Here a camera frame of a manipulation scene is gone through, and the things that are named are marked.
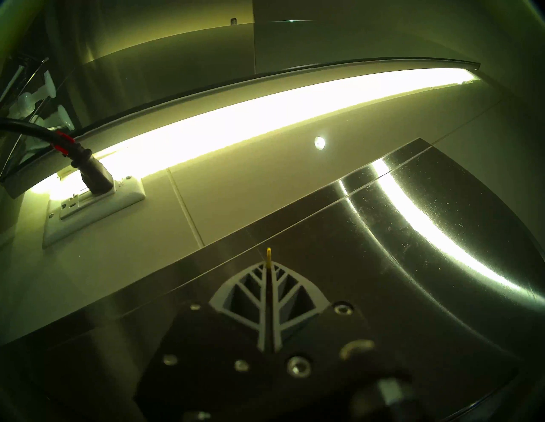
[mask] screw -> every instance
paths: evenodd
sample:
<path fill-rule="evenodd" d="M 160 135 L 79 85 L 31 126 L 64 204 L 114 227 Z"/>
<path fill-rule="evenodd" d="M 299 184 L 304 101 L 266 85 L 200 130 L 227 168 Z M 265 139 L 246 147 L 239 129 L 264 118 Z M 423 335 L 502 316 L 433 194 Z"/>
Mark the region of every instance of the screw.
<path fill-rule="evenodd" d="M 178 358 L 175 354 L 166 354 L 163 356 L 163 363 L 167 366 L 174 366 L 178 363 Z"/>
<path fill-rule="evenodd" d="M 334 310 L 339 315 L 352 315 L 354 313 L 354 309 L 348 303 L 337 303 Z"/>
<path fill-rule="evenodd" d="M 250 364 L 245 360 L 235 361 L 236 372 L 248 372 L 250 370 Z"/>
<path fill-rule="evenodd" d="M 208 412 L 185 412 L 181 422 L 192 422 L 195 420 L 208 420 L 212 415 Z"/>
<path fill-rule="evenodd" d="M 306 378 L 310 375 L 310 362 L 302 356 L 294 356 L 288 361 L 288 374 L 294 378 Z"/>

